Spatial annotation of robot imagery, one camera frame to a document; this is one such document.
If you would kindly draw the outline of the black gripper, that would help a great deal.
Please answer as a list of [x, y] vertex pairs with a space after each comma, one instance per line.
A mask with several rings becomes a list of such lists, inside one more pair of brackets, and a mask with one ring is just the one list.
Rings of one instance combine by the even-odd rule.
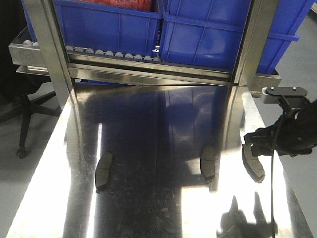
[[260, 127], [244, 135], [244, 141], [254, 157], [278, 155], [309, 155], [317, 146], [317, 102], [301, 109], [292, 109], [284, 99], [279, 100], [283, 114], [272, 126]]

